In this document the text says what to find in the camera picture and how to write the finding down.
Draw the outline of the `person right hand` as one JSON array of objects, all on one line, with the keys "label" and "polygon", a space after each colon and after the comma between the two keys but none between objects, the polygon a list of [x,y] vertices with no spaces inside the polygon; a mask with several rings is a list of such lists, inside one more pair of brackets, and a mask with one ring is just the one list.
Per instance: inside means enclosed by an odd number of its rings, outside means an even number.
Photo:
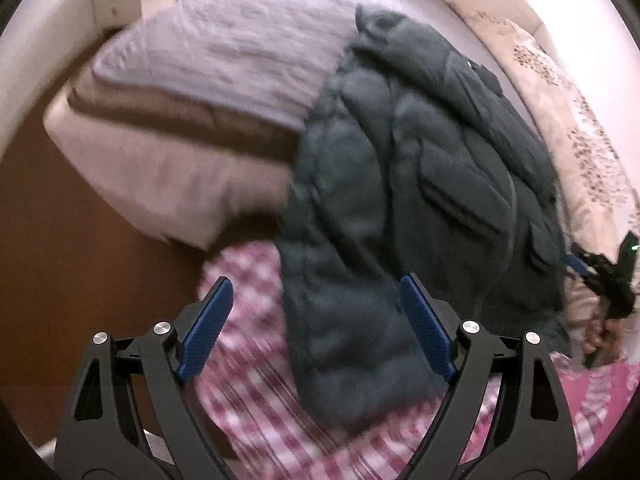
[{"label": "person right hand", "polygon": [[625,323],[624,318],[610,318],[606,307],[594,309],[582,343],[585,368],[594,370],[620,359],[623,355]]}]

